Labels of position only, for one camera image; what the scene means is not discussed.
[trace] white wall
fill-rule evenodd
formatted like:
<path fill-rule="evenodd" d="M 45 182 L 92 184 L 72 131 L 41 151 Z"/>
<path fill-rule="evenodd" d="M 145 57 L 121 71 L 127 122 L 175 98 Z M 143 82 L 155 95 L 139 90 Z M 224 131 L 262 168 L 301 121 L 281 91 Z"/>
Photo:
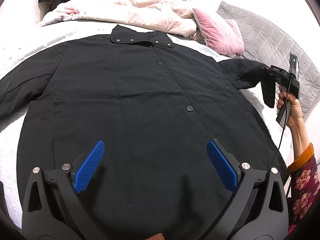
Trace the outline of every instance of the white wall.
<path fill-rule="evenodd" d="M 188 0 L 194 6 L 215 12 L 223 0 Z M 224 0 L 270 20 L 287 32 L 310 57 L 320 70 L 320 26 L 305 0 Z M 316 158 L 320 163 L 320 96 L 318 104 L 304 118 L 310 141 L 314 144 Z M 289 155 L 287 164 L 293 159 Z"/>
<path fill-rule="evenodd" d="M 0 6 L 0 60 L 6 49 L 36 28 L 46 11 L 47 5 L 38 0 L 4 0 Z"/>

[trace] jacket collar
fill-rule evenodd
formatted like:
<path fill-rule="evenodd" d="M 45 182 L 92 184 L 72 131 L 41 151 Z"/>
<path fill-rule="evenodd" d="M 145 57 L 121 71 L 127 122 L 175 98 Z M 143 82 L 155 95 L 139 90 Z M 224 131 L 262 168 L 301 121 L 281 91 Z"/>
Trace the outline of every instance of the jacket collar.
<path fill-rule="evenodd" d="M 132 29 L 117 25 L 113 28 L 110 40 L 118 44 L 134 44 L 138 42 L 150 42 L 153 45 L 173 48 L 173 42 L 168 35 L 161 31 L 139 33 Z"/>

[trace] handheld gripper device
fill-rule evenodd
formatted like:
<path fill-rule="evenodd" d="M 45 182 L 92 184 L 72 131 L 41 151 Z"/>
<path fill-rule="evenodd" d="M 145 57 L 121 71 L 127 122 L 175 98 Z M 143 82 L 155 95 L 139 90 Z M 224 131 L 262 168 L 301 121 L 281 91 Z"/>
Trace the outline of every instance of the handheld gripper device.
<path fill-rule="evenodd" d="M 80 155 L 72 164 L 52 171 L 32 170 L 22 207 L 23 237 L 18 240 L 111 240 L 78 198 L 98 168 L 104 149 L 99 140 L 89 154 Z M 217 139 L 208 142 L 207 154 L 232 196 L 200 239 L 284 239 L 289 215 L 278 169 L 261 171 L 239 163 Z M 238 227 L 238 221 L 245 224 Z"/>
<path fill-rule="evenodd" d="M 275 82 L 282 86 L 282 91 L 293 94 L 297 99 L 300 97 L 300 83 L 298 82 L 298 72 L 299 72 L 299 64 L 298 58 L 296 55 L 290 54 L 290 68 L 287 72 L 286 70 L 273 66 L 264 67 L 263 69 L 268 72 L 270 76 L 273 76 Z M 287 121 L 291 114 L 291 103 L 286 100 L 286 103 L 278 110 L 278 116 L 276 121 L 279 125 L 284 128 L 287 124 Z"/>

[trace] black cable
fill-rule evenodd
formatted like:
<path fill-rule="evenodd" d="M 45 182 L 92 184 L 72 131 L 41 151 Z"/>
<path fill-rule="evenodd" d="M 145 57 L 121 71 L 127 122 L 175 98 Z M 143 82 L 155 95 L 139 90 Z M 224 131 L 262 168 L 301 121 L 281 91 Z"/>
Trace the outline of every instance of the black cable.
<path fill-rule="evenodd" d="M 300 66 L 299 66 L 299 61 L 298 61 L 298 57 L 297 57 L 297 63 L 298 63 L 298 67 L 299 67 L 299 69 L 298 69 L 298 77 L 297 77 L 297 80 L 299 81 L 299 75 L 300 75 Z"/>
<path fill-rule="evenodd" d="M 287 193 L 285 194 L 285 197 L 288 197 L 290 189 L 291 189 L 291 181 L 289 183 L 289 187 L 288 187 Z"/>
<path fill-rule="evenodd" d="M 288 87 L 288 90 L 287 90 L 287 96 L 286 96 L 285 101 L 284 101 L 284 103 L 285 103 L 285 119 L 284 120 L 287 120 L 287 103 L 288 103 L 288 94 L 289 94 L 289 91 L 290 91 L 291 82 L 292 82 L 292 76 L 290 78 L 289 87 Z M 282 138 L 283 138 L 283 133 L 284 133 L 286 125 L 287 125 L 287 123 L 285 123 L 284 126 L 283 126 L 282 135 L 281 135 L 281 139 L 280 139 L 278 150 L 277 150 L 276 155 L 273 158 L 273 161 L 272 161 L 271 165 L 269 166 L 268 170 L 271 168 L 271 166 L 273 165 L 273 162 L 275 161 L 276 157 L 278 156 L 279 149 L 280 149 L 281 142 L 282 142 Z"/>

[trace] blue gripper pad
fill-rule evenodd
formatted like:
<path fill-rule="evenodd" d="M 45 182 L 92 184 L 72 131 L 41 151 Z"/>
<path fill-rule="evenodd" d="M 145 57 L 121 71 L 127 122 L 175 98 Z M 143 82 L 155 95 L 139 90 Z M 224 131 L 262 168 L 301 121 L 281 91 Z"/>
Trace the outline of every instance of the blue gripper pad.
<path fill-rule="evenodd" d="M 238 189 L 237 173 L 212 140 L 207 144 L 207 154 L 225 188 L 235 193 Z"/>
<path fill-rule="evenodd" d="M 87 188 L 103 155 L 104 142 L 99 140 L 74 175 L 73 188 L 77 193 Z"/>

